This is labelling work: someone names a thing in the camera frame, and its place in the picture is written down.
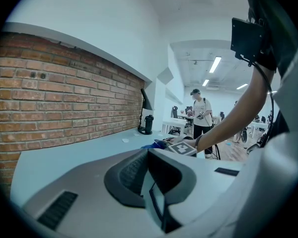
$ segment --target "office room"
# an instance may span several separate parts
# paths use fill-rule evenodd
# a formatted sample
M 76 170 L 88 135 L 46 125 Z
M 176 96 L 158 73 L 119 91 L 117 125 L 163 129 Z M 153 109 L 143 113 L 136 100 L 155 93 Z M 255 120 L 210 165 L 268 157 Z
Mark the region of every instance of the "office room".
M 254 237 L 298 203 L 277 0 L 3 1 L 0 233 Z

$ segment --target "brick wall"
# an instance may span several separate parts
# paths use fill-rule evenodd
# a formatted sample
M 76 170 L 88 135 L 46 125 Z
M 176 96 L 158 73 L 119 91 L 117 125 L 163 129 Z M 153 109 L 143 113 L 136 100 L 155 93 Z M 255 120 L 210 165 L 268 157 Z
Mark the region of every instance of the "brick wall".
M 0 39 L 0 183 L 21 151 L 72 144 L 136 127 L 144 82 L 79 48 L 33 35 Z

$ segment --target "ceiling light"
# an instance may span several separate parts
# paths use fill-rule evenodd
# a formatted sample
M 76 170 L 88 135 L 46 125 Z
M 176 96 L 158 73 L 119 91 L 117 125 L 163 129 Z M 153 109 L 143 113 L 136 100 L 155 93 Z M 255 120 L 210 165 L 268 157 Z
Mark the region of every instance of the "ceiling light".
M 241 88 L 243 88 L 243 87 L 245 87 L 245 86 L 247 86 L 248 84 L 243 84 L 243 85 L 241 85 L 240 87 L 237 87 L 237 90 L 239 90 L 239 89 L 241 89 Z
M 215 60 L 214 60 L 214 63 L 210 69 L 210 73 L 213 73 L 215 71 L 215 69 L 218 67 L 220 61 L 221 61 L 221 57 L 216 57 Z
M 202 86 L 206 86 L 208 82 L 209 82 L 209 80 L 208 80 L 208 79 L 206 79 L 206 80 L 204 81 L 204 83 L 203 83 L 203 85 L 202 85 Z

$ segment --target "white ceiling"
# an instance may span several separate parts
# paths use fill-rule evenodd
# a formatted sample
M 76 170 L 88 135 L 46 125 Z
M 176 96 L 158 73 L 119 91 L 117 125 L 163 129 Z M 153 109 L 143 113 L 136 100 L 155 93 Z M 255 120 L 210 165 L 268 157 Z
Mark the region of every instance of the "white ceiling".
M 248 11 L 247 0 L 149 0 L 154 7 L 159 20 L 166 21 L 172 18 L 180 18 L 188 21 L 202 15 L 232 17 L 246 19 Z M 246 88 L 237 90 L 242 84 L 249 83 L 252 68 L 246 62 L 241 62 L 234 57 L 230 42 L 217 44 L 221 40 L 201 40 L 191 42 L 173 43 L 172 49 L 178 61 L 182 79 L 185 86 L 197 86 L 202 88 L 205 79 L 209 79 L 208 85 L 219 86 L 227 91 L 244 91 Z M 209 73 L 216 56 L 222 60 L 214 73 Z M 275 76 L 272 89 L 277 90 L 280 77 Z

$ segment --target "black lamp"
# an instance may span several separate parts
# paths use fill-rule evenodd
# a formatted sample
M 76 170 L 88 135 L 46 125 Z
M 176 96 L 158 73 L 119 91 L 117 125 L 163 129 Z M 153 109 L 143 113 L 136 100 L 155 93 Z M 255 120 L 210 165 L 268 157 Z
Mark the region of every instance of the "black lamp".
M 140 89 L 140 91 L 141 91 L 141 94 L 143 95 L 144 100 L 143 100 L 143 105 L 141 107 L 141 114 L 139 117 L 140 121 L 139 121 L 138 131 L 141 134 L 150 135 L 150 134 L 152 134 L 151 128 L 152 128 L 153 116 L 152 115 L 146 116 L 146 118 L 145 118 L 146 126 L 145 127 L 141 127 L 141 119 L 143 118 L 143 109 L 152 110 L 152 107 L 151 107 L 151 104 L 148 100 L 147 94 L 145 93 L 144 89 Z

